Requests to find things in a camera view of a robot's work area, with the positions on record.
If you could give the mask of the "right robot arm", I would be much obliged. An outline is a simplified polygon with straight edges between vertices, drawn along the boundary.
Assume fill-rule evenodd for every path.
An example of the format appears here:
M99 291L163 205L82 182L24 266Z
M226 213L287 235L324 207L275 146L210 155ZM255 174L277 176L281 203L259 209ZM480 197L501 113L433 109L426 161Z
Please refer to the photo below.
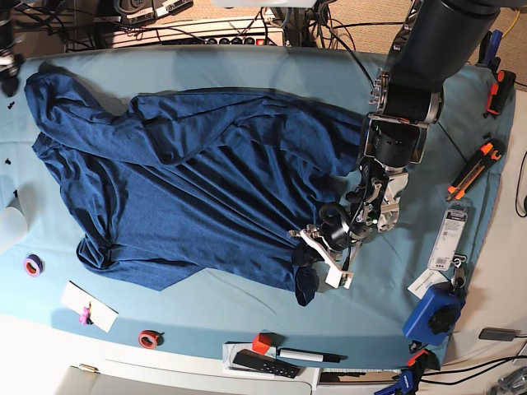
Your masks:
M19 88L19 73L25 58L15 53L14 21L12 11L18 1L1 1L1 92L13 97Z

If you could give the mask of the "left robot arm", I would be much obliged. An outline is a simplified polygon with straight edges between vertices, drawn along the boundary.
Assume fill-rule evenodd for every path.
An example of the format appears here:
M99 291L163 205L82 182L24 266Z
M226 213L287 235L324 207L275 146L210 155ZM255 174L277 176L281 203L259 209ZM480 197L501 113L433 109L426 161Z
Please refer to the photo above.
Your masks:
M292 262L308 267L347 251L355 254L373 231L392 230L408 184L409 165L422 160L428 128L444 105L445 80L469 60L503 7L517 1L413 1L376 77L370 80L371 111L361 126L361 182L319 210L321 225L308 225L307 240Z

